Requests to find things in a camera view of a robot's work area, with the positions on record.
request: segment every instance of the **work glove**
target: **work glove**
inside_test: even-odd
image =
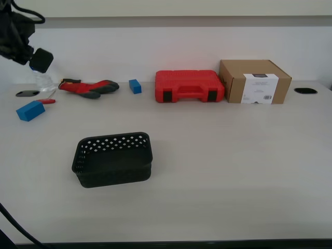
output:
[[[59,89],[74,92],[88,99],[97,99],[100,94],[115,92],[119,85],[111,80],[102,80],[94,84],[82,83],[81,80],[63,79]]]

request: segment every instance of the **red toolbox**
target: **red toolbox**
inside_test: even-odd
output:
[[[225,88],[213,70],[158,71],[156,101],[177,102],[182,98],[198,98],[202,102],[219,102]]]

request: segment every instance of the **brown box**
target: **brown box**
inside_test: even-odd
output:
[[[219,77],[229,103],[241,103],[246,77],[244,74],[275,74],[279,79],[272,104],[282,104],[292,78],[270,60],[221,60]]]

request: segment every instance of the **cardboard box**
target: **cardboard box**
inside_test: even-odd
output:
[[[284,103],[292,78],[270,60],[221,60],[229,103]]]

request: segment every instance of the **clear plastic bottle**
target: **clear plastic bottle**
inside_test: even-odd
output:
[[[50,92],[56,88],[51,77],[48,74],[33,70],[34,83],[39,87],[40,92]]]

